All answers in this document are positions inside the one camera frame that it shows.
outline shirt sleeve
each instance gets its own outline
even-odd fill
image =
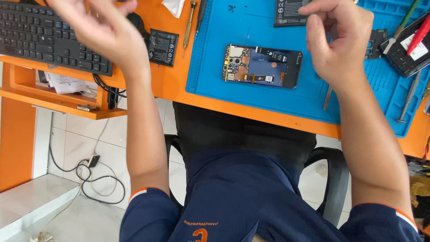
[[[158,188],[142,188],[130,198],[120,228],[120,242],[168,241],[179,208]]]
[[[349,241],[422,241],[413,219],[386,205],[366,203],[351,209],[340,231]]]

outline black battery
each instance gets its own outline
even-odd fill
[[[276,0],[275,27],[306,25],[306,15],[300,15],[298,9],[309,0]]]
[[[148,46],[149,61],[173,67],[178,38],[178,34],[151,29]]]

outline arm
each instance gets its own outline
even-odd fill
[[[314,13],[308,19],[307,46],[315,70],[339,99],[353,206],[382,203],[412,217],[406,161],[363,69],[373,14],[351,0],[316,0],[300,13]],[[326,31],[333,42],[327,43]]]
[[[169,171],[163,127],[151,89],[148,52],[142,36],[127,20],[137,0],[115,7],[111,0],[49,0],[61,17],[74,27],[80,43],[115,62],[127,86],[127,168],[132,192],[156,187],[169,194]]]

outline black cable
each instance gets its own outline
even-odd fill
[[[54,162],[54,165],[55,165],[58,169],[60,169],[61,171],[64,171],[64,172],[71,172],[71,171],[73,171],[73,170],[76,170],[76,175],[78,176],[78,178],[79,178],[79,179],[81,179],[81,180],[83,181],[83,183],[82,183],[82,185],[81,185],[81,190],[82,190],[82,192],[84,193],[84,195],[85,195],[85,196],[87,196],[87,198],[89,198],[89,199],[91,199],[91,200],[94,200],[94,201],[98,201],[98,202],[106,203],[106,204],[118,204],[118,203],[120,203],[120,202],[122,202],[122,201],[124,200],[124,198],[125,198],[125,196],[126,196],[126,187],[124,186],[124,184],[123,184],[123,183],[122,183],[118,178],[113,177],[113,176],[102,176],[102,177],[96,178],[96,179],[94,179],[94,180],[88,181],[88,179],[91,177],[91,174],[92,174],[92,173],[91,173],[91,169],[90,169],[88,166],[86,166],[86,165],[84,165],[84,164],[81,164],[81,162],[83,162],[83,161],[88,161],[88,162],[89,162],[89,160],[87,160],[87,159],[81,160],[75,168],[73,168],[73,169],[71,169],[71,170],[67,171],[67,170],[63,170],[63,169],[61,169],[61,168],[57,165],[57,162],[55,162],[54,155],[52,154],[52,150],[51,150],[51,145],[49,145],[49,152],[50,152],[50,154],[51,154],[51,158],[52,158],[52,161]],[[83,178],[78,174],[78,169],[77,169],[77,168],[78,168],[79,166],[83,166],[83,167],[86,167],[86,168],[88,169],[88,171],[89,171],[89,175],[88,175],[88,177],[87,177],[86,179],[83,179]],[[106,178],[106,177],[114,178],[115,180],[117,180],[117,181],[118,181],[118,182],[123,186],[124,194],[123,194],[123,198],[121,198],[121,200],[120,200],[119,202],[105,202],[105,201],[101,201],[101,200],[98,200],[98,199],[92,198],[92,197],[88,196],[88,195],[85,193],[85,191],[84,191],[84,189],[83,189],[83,185],[85,184],[85,182],[95,182],[95,181],[97,181],[97,180],[99,180],[99,179],[101,179],[101,178]]]
[[[110,87],[109,87],[108,85],[106,85],[106,83],[104,83],[104,82],[100,79],[100,77],[99,77],[97,74],[93,73],[93,74],[92,74],[92,77],[94,78],[95,83],[96,83],[99,87],[101,87],[103,90],[105,90],[105,91],[107,91],[107,92],[110,92],[110,93],[112,93],[112,94],[118,95],[118,96],[120,96],[120,97],[127,98],[127,96],[125,96],[125,95],[122,95],[122,94],[121,94],[121,93],[124,93],[126,90],[121,91],[121,92],[119,92],[119,93],[114,92],[113,90],[111,90],[111,89],[110,89]]]

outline black keyboard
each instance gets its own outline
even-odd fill
[[[112,62],[77,42],[45,6],[0,1],[0,54],[112,76]]]

